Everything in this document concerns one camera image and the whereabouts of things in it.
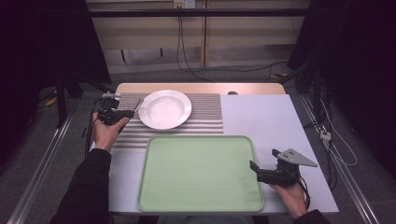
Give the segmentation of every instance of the striped placemat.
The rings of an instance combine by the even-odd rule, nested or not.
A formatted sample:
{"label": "striped placemat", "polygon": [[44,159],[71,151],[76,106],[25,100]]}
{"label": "striped placemat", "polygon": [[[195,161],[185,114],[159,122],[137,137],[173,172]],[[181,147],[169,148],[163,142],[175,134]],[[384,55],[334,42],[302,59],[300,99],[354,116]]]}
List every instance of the striped placemat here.
{"label": "striped placemat", "polygon": [[[120,96],[119,109],[134,109],[138,100],[146,96],[148,94],[123,93]],[[191,114],[184,123],[169,130],[155,130],[146,126],[136,113],[120,133],[112,150],[144,151],[150,137],[159,134],[222,134],[219,94],[186,94],[186,96],[191,101]]]}

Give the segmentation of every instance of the tray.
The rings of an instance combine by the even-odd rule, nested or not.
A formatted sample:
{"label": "tray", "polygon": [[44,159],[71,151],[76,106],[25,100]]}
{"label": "tray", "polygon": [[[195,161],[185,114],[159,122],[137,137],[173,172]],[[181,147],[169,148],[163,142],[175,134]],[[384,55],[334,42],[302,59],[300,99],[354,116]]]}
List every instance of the tray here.
{"label": "tray", "polygon": [[259,211],[264,199],[250,160],[254,151],[245,136],[154,136],[138,206],[144,212]]}

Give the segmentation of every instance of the person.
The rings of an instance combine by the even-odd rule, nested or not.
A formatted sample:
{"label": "person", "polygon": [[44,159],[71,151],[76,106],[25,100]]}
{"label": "person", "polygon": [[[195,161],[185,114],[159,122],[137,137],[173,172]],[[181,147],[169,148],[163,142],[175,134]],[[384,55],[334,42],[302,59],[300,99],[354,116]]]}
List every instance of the person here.
{"label": "person", "polygon": [[[108,173],[111,154],[119,131],[128,122],[121,119],[112,126],[97,121],[97,113],[92,115],[92,135],[95,148],[92,149],[81,165],[76,169],[69,188],[62,198],[53,224],[109,224],[112,216],[108,213]],[[328,224],[326,218],[318,211],[307,212],[304,192],[298,184],[289,188],[271,186],[285,204],[294,224]]]}

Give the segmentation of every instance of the white cable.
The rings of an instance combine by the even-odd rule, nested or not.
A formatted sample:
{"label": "white cable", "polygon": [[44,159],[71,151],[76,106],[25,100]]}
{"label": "white cable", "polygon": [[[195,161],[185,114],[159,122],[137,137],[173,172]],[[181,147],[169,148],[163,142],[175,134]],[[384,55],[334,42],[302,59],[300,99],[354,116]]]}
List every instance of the white cable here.
{"label": "white cable", "polygon": [[327,119],[328,119],[328,121],[330,122],[330,125],[332,126],[332,129],[333,129],[334,132],[340,137],[340,139],[346,144],[347,148],[349,148],[350,152],[352,153],[353,157],[355,158],[355,162],[354,162],[354,163],[347,163],[347,162],[344,162],[343,159],[337,157],[337,156],[334,154],[334,152],[330,149],[329,141],[323,140],[323,144],[325,145],[326,149],[327,149],[328,151],[330,151],[330,152],[334,155],[334,157],[335,157],[338,161],[340,161],[341,163],[343,163],[344,165],[353,166],[353,165],[358,164],[358,158],[356,157],[355,152],[352,150],[352,148],[349,146],[349,144],[344,140],[344,138],[341,137],[341,135],[337,132],[337,130],[335,130],[334,125],[332,125],[332,121],[331,121],[331,119],[330,119],[329,113],[327,112],[326,105],[323,103],[323,100],[322,100],[322,99],[320,99],[320,101],[321,101],[322,104],[323,104],[324,112],[326,113]]}

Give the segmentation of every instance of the round white plate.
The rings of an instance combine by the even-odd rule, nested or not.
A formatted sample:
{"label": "round white plate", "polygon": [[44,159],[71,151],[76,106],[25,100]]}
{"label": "round white plate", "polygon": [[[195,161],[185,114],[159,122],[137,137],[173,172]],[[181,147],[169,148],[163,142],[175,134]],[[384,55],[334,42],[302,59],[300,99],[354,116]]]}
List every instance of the round white plate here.
{"label": "round white plate", "polygon": [[179,91],[155,91],[139,108],[139,117],[153,129],[172,129],[191,114],[191,101]]}

